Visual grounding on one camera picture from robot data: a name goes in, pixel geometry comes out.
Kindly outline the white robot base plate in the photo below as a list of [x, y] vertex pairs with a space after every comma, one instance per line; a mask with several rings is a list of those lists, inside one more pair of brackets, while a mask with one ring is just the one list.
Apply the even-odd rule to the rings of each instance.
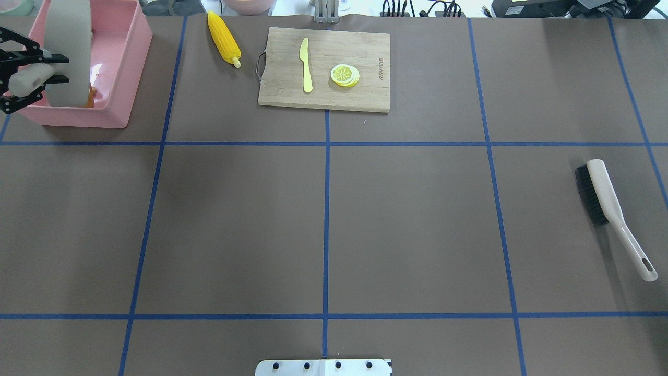
[[392, 375], [386, 359], [286, 359], [258, 363], [255, 375]]

